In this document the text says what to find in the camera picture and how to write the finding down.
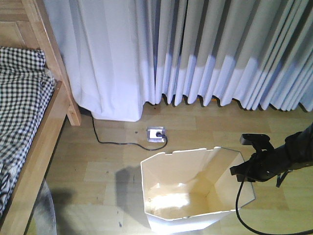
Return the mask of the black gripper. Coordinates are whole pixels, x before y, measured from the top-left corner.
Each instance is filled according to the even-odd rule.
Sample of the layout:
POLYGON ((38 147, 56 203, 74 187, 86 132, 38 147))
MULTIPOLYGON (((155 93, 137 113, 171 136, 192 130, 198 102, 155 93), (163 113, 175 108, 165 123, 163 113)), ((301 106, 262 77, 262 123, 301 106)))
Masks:
POLYGON ((232 166, 230 174, 236 176, 238 182, 265 182, 281 173, 281 166, 274 152, 264 151, 239 165, 232 166))

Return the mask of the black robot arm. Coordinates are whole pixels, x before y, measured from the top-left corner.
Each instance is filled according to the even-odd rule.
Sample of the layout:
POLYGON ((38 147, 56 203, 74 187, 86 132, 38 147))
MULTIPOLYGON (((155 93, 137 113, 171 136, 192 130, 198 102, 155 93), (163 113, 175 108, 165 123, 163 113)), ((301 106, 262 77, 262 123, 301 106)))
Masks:
POLYGON ((250 159, 230 168, 239 182, 265 182, 278 176, 281 182, 289 171, 313 165, 313 126, 285 138, 285 143, 274 148, 265 134, 242 134, 242 145, 256 150, 250 159))

